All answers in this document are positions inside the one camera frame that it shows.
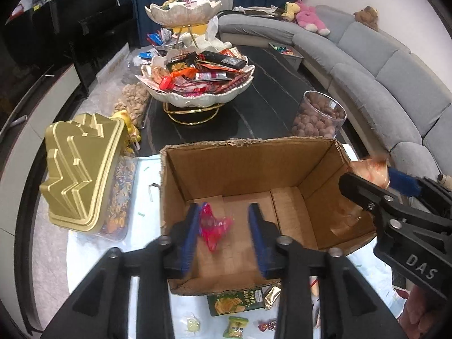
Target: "gold metal stand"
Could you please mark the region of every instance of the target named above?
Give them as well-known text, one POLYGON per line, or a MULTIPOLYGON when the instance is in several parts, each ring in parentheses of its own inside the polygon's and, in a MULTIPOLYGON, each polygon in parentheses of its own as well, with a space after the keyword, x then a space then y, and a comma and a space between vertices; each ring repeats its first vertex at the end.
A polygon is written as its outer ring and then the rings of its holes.
POLYGON ((177 122, 178 124, 181 125, 189 125, 189 126, 193 126, 193 125, 200 125, 203 124, 207 121, 212 120, 212 118, 214 118, 217 114, 218 111, 220 110, 220 107, 223 107, 224 103, 218 103, 215 104, 213 106, 210 107, 206 107, 206 108, 193 108, 190 110, 184 110, 184 109, 180 109, 180 110, 170 110, 168 103, 163 103, 163 110, 165 111, 165 113, 168 115, 168 117, 173 120, 174 122, 177 122), (213 110, 214 113, 211 114, 208 118, 206 118, 205 120, 202 121, 197 121, 197 122, 184 122, 184 121, 179 121, 176 120, 173 115, 189 115, 192 113, 201 113, 201 112, 207 112, 209 110, 213 110))
POLYGON ((179 32, 177 33, 176 44, 179 42, 179 37, 180 37, 180 34, 182 32, 182 29, 187 28, 188 32, 190 33, 190 35, 192 37, 193 43, 195 44, 196 48, 199 48, 197 46, 196 41, 195 41, 195 37, 193 37, 192 27, 197 27, 197 26, 204 25, 204 24, 207 24, 207 22, 205 21, 205 22, 198 23, 198 24, 188 24, 188 25, 180 25, 180 26, 177 26, 177 27, 163 27, 163 28, 173 29, 173 31, 175 31, 176 29, 179 29, 179 32))

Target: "green snack package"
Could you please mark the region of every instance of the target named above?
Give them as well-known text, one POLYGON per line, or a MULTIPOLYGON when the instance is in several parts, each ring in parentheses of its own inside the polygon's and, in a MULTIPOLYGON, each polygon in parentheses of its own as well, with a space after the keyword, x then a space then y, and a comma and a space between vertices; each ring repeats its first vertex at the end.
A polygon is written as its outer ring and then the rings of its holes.
POLYGON ((264 307, 262 289, 260 288, 220 295, 208 295, 207 302, 209 303, 210 316, 234 314, 264 307))
POLYGON ((248 324, 248 319, 244 317, 231 316, 223 338, 243 338, 243 328, 248 324))

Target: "white scalloped bowl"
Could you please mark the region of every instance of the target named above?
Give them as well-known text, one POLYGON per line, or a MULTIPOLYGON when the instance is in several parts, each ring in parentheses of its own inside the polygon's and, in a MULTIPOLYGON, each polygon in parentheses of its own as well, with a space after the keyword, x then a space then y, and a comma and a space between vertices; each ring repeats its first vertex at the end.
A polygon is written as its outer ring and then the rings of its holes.
POLYGON ((222 94, 210 94, 210 93, 204 93, 201 94, 199 97, 184 97, 180 94, 177 94, 175 92, 171 93, 162 93, 158 92, 150 87, 148 87, 149 92, 151 93, 151 96, 153 96, 155 99, 161 102, 168 102, 171 103, 173 106, 184 108, 184 107, 199 107, 199 108, 205 108, 213 106, 216 103, 227 103, 229 101, 232 101, 236 96, 238 96, 241 92, 244 92, 248 87, 251 85, 251 82, 253 81, 253 72, 254 68, 250 72, 249 78, 239 85, 238 87, 232 88, 231 90, 228 90, 225 93, 222 94))
POLYGON ((221 10, 221 1, 206 0, 193 9, 185 5, 175 5, 169 10, 163 10, 154 3, 144 8, 150 19, 166 28, 172 28, 208 22, 221 10))

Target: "gray sofa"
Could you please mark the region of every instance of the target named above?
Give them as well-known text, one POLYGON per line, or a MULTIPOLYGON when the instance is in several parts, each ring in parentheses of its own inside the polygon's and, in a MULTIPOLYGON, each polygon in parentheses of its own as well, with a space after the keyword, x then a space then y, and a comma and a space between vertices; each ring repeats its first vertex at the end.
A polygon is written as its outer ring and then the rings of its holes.
POLYGON ((221 16, 218 28, 233 45, 294 46, 325 91, 345 107, 371 155, 387 152, 397 169, 415 176, 452 175, 452 93, 387 33, 329 6, 316 8, 331 30, 327 37, 245 15, 221 16))

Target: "pink stuffed animal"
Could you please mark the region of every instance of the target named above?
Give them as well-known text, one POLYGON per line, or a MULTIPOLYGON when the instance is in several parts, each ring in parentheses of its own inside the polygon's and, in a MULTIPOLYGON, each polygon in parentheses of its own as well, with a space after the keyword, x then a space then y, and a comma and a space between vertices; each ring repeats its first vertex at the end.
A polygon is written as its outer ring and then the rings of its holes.
POLYGON ((295 2, 300 7, 300 12, 297 13, 296 19, 298 25, 305 28, 307 31, 318 33, 321 36, 327 36, 330 34, 330 30, 320 20, 316 14, 316 8, 308 6, 301 0, 295 2))

